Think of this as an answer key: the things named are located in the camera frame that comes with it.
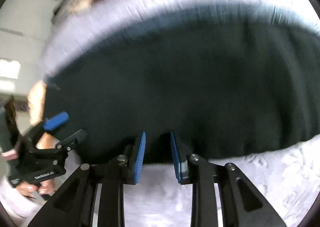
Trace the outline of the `person's left hand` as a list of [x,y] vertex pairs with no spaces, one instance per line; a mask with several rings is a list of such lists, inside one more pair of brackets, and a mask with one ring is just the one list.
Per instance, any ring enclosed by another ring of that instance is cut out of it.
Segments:
[[46,180],[40,183],[40,186],[31,185],[24,181],[16,186],[16,190],[22,196],[35,198],[33,195],[34,192],[37,192],[40,195],[52,194],[55,190],[55,181],[53,179]]

